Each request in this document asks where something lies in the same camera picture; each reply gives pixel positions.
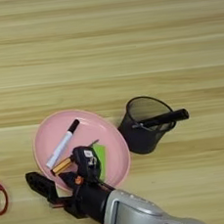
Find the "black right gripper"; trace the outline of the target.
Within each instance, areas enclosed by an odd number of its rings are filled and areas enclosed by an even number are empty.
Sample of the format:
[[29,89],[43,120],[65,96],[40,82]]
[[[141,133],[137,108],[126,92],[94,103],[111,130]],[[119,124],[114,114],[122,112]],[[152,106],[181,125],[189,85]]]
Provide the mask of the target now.
[[30,189],[42,195],[52,205],[59,204],[71,216],[78,219],[90,217],[104,224],[106,204],[111,191],[104,189],[98,182],[76,179],[77,174],[73,171],[60,173],[59,176],[72,189],[70,197],[61,198],[56,191],[56,184],[38,172],[26,173],[24,178]]

